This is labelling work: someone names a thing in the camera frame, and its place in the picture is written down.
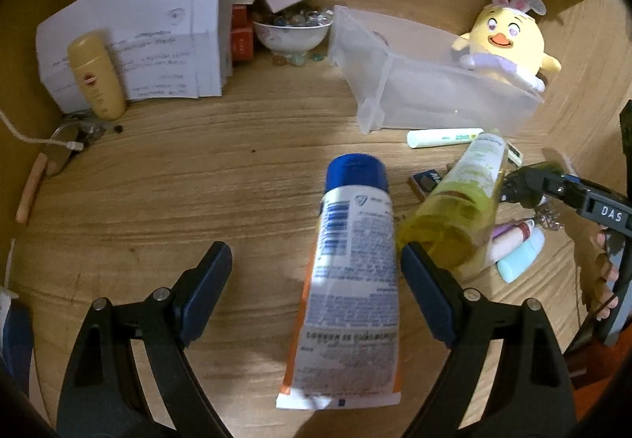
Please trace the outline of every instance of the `white lotion tube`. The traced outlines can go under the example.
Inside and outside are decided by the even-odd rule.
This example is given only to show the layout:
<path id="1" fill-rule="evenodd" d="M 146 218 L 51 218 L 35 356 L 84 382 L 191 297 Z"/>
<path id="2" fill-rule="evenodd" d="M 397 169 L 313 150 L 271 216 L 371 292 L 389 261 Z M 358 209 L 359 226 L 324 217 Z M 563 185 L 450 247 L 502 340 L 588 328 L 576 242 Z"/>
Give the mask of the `white lotion tube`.
<path id="1" fill-rule="evenodd" d="M 413 130 L 406 135 L 406 142 L 412 149 L 420 147 L 450 146 L 469 144 L 482 128 L 451 128 L 446 130 Z"/>

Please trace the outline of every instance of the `lip balm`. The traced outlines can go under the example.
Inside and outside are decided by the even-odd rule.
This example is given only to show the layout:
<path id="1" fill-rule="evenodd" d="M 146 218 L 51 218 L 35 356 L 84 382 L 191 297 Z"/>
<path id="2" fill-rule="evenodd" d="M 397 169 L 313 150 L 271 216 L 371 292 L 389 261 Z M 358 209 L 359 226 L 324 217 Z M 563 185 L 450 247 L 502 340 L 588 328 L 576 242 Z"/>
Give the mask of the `lip balm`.
<path id="1" fill-rule="evenodd" d="M 516 227 L 492 239 L 487 251 L 487 263 L 496 263 L 526 242 L 535 228 L 535 221 L 529 218 Z"/>
<path id="2" fill-rule="evenodd" d="M 444 130 L 413 130 L 406 135 L 406 142 L 412 149 L 422 147 L 450 146 L 469 144 L 482 128 L 448 128 Z"/>

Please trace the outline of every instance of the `orange beak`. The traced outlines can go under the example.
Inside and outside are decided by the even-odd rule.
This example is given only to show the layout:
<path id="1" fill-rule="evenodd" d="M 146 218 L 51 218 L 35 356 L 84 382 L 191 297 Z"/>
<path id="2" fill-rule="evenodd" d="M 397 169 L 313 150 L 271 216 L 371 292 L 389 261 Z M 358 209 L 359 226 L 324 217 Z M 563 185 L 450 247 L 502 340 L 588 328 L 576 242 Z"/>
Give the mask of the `orange beak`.
<path id="1" fill-rule="evenodd" d="M 487 40 L 490 44 L 493 44 L 499 48 L 511 48 L 513 47 L 513 42 L 509 40 L 504 33 L 497 33 L 496 35 L 490 35 Z"/>

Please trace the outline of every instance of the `barcode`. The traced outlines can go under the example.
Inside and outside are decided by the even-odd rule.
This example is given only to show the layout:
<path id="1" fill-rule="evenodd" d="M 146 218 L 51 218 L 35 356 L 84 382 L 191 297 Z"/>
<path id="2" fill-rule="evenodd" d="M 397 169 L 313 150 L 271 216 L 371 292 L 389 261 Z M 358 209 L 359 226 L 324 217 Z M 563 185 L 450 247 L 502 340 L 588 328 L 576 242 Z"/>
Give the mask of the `barcode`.
<path id="1" fill-rule="evenodd" d="M 323 256 L 344 256 L 347 254 L 347 222 L 349 221 L 349 201 L 330 203 L 322 216 L 320 254 Z"/>

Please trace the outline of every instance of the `red box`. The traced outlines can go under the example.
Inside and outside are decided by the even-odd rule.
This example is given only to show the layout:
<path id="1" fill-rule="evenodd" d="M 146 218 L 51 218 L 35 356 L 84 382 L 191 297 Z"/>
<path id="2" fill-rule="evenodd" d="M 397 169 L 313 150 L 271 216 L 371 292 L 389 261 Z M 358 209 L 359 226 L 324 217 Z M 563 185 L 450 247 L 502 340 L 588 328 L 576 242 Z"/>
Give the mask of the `red box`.
<path id="1" fill-rule="evenodd" d="M 255 37 L 252 21 L 247 21 L 246 26 L 231 30 L 231 53 L 233 61 L 252 60 L 255 57 Z"/>
<path id="2" fill-rule="evenodd" d="M 246 5 L 233 5 L 231 29 L 245 28 L 246 26 L 248 26 L 248 7 Z"/>

